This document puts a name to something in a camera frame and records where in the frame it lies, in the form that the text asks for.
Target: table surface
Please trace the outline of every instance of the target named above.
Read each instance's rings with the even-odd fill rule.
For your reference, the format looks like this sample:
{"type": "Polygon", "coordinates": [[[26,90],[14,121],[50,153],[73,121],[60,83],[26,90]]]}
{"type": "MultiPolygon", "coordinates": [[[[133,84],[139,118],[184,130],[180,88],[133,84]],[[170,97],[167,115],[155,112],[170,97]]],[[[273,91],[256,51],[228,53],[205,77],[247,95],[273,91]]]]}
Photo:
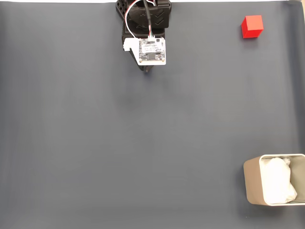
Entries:
{"type": "Polygon", "coordinates": [[[305,227],[243,175],[305,149],[300,2],[174,3],[147,75],[113,3],[1,3],[0,27],[0,229],[305,227]]]}

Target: electronic chip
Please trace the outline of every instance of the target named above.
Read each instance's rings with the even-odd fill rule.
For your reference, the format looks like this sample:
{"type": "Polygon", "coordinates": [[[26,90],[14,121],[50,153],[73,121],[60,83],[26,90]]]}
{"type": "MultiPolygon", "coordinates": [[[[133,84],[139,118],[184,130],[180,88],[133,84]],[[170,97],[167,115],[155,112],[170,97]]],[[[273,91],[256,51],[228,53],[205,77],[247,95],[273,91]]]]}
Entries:
{"type": "Polygon", "coordinates": [[[139,61],[146,62],[165,62],[165,40],[164,38],[149,37],[139,39],[139,61]]]}

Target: robotic arm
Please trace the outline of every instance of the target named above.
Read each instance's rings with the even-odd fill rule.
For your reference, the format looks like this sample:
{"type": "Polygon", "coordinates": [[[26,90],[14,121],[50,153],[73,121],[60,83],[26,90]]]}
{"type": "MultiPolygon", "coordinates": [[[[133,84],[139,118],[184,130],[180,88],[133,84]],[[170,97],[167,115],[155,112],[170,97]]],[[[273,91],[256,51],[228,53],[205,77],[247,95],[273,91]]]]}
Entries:
{"type": "Polygon", "coordinates": [[[122,43],[142,71],[166,64],[165,28],[172,5],[169,0],[118,0],[123,19],[122,43]]]}

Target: cable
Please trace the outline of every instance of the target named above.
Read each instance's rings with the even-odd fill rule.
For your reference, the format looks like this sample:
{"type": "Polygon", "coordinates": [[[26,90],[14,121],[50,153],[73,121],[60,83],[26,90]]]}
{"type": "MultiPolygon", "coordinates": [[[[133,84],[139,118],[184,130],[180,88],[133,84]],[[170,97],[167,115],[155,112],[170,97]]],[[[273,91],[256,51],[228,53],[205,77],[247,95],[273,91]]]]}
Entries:
{"type": "Polygon", "coordinates": [[[146,11],[146,17],[148,21],[148,30],[149,30],[149,37],[152,37],[152,18],[151,18],[151,13],[149,12],[147,0],[143,0],[145,11],[146,11]]]}
{"type": "MultiPolygon", "coordinates": [[[[128,23],[127,23],[127,15],[128,15],[128,13],[129,13],[130,9],[131,9],[137,2],[140,2],[140,1],[142,1],[142,0],[135,0],[135,1],[128,7],[128,9],[127,9],[127,11],[126,11],[126,13],[125,13],[125,24],[126,24],[126,27],[127,27],[128,31],[130,32],[130,34],[131,34],[134,38],[136,38],[136,37],[135,37],[135,35],[131,32],[131,30],[129,29],[129,26],[128,26],[128,23]]],[[[155,6],[154,0],[153,0],[153,1],[148,1],[148,2],[151,3],[151,4],[153,4],[153,6],[155,6]]]]}

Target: dark gray mat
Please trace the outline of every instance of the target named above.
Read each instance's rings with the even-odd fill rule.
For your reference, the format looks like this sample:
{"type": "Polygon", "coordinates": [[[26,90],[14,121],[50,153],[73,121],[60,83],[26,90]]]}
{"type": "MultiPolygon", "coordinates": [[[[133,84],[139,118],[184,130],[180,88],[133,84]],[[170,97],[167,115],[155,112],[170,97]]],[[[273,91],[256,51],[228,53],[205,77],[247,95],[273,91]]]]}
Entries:
{"type": "Polygon", "coordinates": [[[303,229],[243,175],[304,152],[301,3],[173,4],[149,75],[121,25],[114,3],[0,4],[0,228],[303,229]]]}

